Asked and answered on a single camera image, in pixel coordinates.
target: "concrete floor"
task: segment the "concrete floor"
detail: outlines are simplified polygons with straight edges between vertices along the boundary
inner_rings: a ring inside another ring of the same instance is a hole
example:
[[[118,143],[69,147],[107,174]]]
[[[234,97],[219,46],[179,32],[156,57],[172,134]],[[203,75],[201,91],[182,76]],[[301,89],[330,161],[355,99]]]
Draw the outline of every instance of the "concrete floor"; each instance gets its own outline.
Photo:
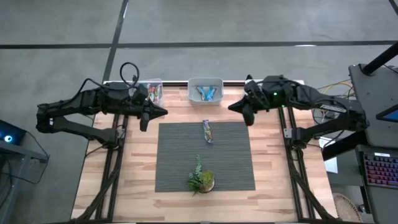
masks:
[[[122,1],[0,0],[0,45],[110,44]],[[388,0],[130,0],[119,42],[397,40],[397,22]],[[119,80],[119,66],[131,61],[143,80],[284,74],[317,87],[347,79],[348,65],[366,63],[386,48],[118,49],[110,79]],[[0,49],[0,119],[31,131],[51,155],[42,181],[24,185],[11,223],[70,218],[87,140],[38,133],[36,105],[71,97],[84,78],[100,82],[108,55],[109,49]],[[91,124],[80,115],[70,119]]]

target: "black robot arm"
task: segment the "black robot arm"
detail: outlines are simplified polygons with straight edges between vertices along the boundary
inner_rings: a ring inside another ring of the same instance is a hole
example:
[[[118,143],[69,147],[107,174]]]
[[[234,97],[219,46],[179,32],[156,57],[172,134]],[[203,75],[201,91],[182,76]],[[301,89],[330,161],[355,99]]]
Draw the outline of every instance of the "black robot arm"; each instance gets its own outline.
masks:
[[[254,114],[260,110],[291,106],[299,110],[320,108],[340,113],[339,117],[311,128],[284,130],[292,144],[305,148],[314,136],[321,136],[339,130],[360,131],[367,128],[366,117],[361,104],[319,93],[317,89],[302,85],[280,76],[268,76],[255,82],[249,75],[244,86],[242,100],[230,105],[229,110],[242,113],[244,122],[254,124]]]
[[[141,119],[140,130],[146,131],[150,120],[167,114],[167,110],[147,100],[148,90],[143,85],[130,92],[124,83],[107,83],[104,87],[81,91],[69,100],[38,105],[36,128],[42,133],[64,131],[89,140],[96,139],[109,148],[117,146],[119,133],[116,129],[96,129],[68,121],[64,116],[93,115],[100,111],[136,116]]]

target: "wooden tabletop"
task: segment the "wooden tabletop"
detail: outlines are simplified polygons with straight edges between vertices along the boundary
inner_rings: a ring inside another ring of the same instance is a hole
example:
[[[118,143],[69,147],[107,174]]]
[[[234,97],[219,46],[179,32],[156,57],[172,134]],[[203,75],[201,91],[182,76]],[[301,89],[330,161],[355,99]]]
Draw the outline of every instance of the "wooden tabletop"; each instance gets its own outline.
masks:
[[[241,114],[227,107],[242,98],[241,87],[225,87],[220,106],[193,107],[186,87],[165,87],[163,107],[167,116],[149,123],[140,132],[139,120],[131,118],[121,166],[114,222],[292,222],[297,220],[286,153],[277,110],[256,114],[249,127],[252,164],[256,190],[219,191],[208,194],[191,192],[155,192],[155,170],[159,123],[243,121]],[[294,110],[297,126],[313,125],[310,111]],[[113,115],[97,114],[96,128],[110,128]],[[92,141],[88,152],[97,148]],[[90,154],[84,163],[73,207],[72,218],[81,215],[98,193],[103,175],[106,150]],[[319,148],[304,150],[304,161],[312,192],[327,211],[336,216],[335,204]],[[308,217],[303,193],[303,212]],[[107,211],[107,200],[103,214]]]

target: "striped gray mat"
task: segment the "striped gray mat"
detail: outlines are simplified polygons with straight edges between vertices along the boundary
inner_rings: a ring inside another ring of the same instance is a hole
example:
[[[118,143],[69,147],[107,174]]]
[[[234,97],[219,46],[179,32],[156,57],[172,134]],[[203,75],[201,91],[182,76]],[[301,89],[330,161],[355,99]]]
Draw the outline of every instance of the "striped gray mat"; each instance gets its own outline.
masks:
[[[188,175],[197,154],[202,169],[215,173],[213,190],[255,190],[249,132],[243,122],[210,123],[213,144],[205,141],[202,123],[159,124],[156,192],[188,191]]]

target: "keyboard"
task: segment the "keyboard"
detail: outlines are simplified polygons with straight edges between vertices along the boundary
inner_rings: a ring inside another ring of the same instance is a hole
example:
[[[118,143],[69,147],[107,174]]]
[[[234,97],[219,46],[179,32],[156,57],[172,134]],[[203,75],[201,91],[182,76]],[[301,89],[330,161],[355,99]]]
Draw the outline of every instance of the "keyboard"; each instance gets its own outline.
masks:
[[[398,189],[398,158],[363,154],[368,185]]]

